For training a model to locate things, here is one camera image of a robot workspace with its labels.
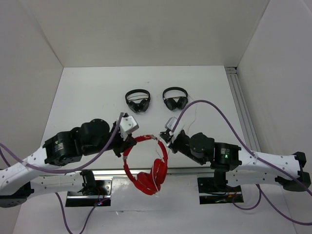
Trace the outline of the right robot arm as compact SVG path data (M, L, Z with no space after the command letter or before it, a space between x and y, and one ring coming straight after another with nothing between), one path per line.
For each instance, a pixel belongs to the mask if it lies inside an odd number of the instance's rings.
M174 154L181 153L199 165L209 163L218 191L243 184L274 184L286 191L304 192L311 185L310 174L303 170L307 162L303 152L289 156L249 152L238 145L215 142L203 133L189 137L185 131L174 137L166 130L160 137Z

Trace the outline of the red over-ear headphones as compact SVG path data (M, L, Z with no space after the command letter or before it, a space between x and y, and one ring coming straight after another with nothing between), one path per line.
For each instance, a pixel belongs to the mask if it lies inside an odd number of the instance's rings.
M129 178L129 180L134 184L134 186L146 195L154 195L160 191L161 185L164 183L167 176L168 170L168 153L164 144L158 140L154 135L142 135L135 137L137 143L156 140L158 146L162 151L162 159L157 158L151 167L149 173L139 172L136 177L134 177L130 171L127 164L127 158L133 147L130 147L123 153L123 169Z

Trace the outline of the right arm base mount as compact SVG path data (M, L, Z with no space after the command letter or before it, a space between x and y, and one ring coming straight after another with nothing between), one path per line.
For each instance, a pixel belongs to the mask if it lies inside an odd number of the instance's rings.
M218 188L212 177L198 177L197 183L201 205L232 203L233 198L235 202L244 202L241 186Z

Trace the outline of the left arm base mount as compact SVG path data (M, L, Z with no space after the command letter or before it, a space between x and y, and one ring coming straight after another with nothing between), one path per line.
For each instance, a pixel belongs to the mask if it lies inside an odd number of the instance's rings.
M111 206L111 194L113 178L107 176L96 176L96 187L90 192L68 191L65 207L97 207Z

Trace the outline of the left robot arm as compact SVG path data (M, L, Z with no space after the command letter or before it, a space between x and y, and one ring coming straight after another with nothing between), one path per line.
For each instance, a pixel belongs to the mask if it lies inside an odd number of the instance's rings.
M34 153L0 172L0 206L11 208L38 195L71 191L90 195L98 184L85 166L63 169L83 156L112 150L120 157L136 144L132 132L139 125L133 116L122 115L112 127L102 119L60 132Z

